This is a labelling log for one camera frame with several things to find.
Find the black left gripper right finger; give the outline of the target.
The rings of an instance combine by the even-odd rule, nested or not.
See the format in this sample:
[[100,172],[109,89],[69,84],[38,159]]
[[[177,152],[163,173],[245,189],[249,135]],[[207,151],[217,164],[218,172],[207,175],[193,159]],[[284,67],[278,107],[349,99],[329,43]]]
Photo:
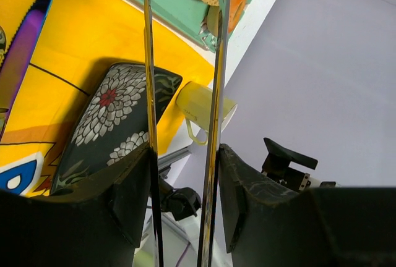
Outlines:
[[226,251],[234,266],[394,266],[395,189],[294,192],[220,147]]

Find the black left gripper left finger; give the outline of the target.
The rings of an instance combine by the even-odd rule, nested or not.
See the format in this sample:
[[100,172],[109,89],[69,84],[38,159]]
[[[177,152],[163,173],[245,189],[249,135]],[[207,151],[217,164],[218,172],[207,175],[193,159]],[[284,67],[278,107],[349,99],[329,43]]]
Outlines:
[[1,192],[2,266],[131,266],[150,190],[150,149],[48,197]]

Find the silver metal tongs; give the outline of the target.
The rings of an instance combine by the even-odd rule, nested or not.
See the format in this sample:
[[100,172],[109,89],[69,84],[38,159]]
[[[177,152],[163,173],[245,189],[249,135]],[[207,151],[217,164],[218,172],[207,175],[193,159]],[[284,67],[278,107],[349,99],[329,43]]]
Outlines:
[[[226,54],[228,47],[228,21],[231,0],[218,0],[218,36],[215,55],[215,70],[210,111],[209,142],[205,165],[203,205],[200,218],[198,266],[211,266],[215,205],[217,200],[219,160],[218,150],[222,129],[223,90],[225,85]],[[158,172],[158,138],[155,112],[155,83],[153,60],[153,33],[151,0],[144,0],[144,52],[148,115],[148,144],[150,162],[150,190],[152,199],[152,222],[154,234],[154,265],[164,265],[163,235],[160,208],[160,185]]]

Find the orange glazed donut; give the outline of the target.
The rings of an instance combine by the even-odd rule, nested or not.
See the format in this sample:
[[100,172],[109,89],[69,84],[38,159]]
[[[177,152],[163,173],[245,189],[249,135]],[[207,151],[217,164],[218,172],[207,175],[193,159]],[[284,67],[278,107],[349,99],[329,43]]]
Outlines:
[[[230,12],[228,19],[228,33],[231,33],[237,26],[247,0],[231,0]],[[218,6],[210,6],[207,14],[207,28],[213,36],[218,33],[218,15],[220,8]]]

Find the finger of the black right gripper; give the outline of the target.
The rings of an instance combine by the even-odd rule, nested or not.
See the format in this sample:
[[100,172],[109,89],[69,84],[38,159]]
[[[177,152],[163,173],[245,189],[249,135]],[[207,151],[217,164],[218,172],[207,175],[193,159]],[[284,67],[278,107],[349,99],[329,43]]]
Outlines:
[[262,174],[279,184],[308,184],[310,174],[290,167],[296,163],[315,170],[318,160],[284,148],[270,138],[265,137],[264,143],[268,155],[262,165]]

